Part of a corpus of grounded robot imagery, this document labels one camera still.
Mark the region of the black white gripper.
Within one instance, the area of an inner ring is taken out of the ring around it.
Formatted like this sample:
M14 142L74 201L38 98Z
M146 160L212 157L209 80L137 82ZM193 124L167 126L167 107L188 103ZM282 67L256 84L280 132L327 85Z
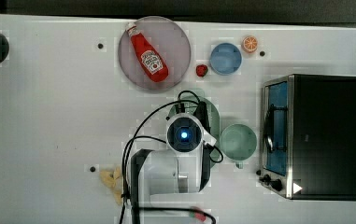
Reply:
M183 100L183 103L179 103L177 105L177 113L185 113L185 109L189 107L188 105L186 105L188 103L196 102L189 102L188 100ZM200 121L204 129L204 138L206 145L214 147L217 140L213 135L210 134L210 124L206 103L204 101L200 101L199 103L197 103L196 108L192 114Z

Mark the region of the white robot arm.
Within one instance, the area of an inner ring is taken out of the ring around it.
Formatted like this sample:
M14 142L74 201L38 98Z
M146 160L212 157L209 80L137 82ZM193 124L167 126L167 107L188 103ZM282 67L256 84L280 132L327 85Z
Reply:
M130 205L132 224L192 223L200 216L216 224L216 218L195 207L155 206L158 194L197 193L210 179L211 152L217 139L210 134L206 103L197 101L193 113L184 102L173 103L178 111L166 122L163 150L140 149L131 154L136 133L129 140L122 159L123 202Z

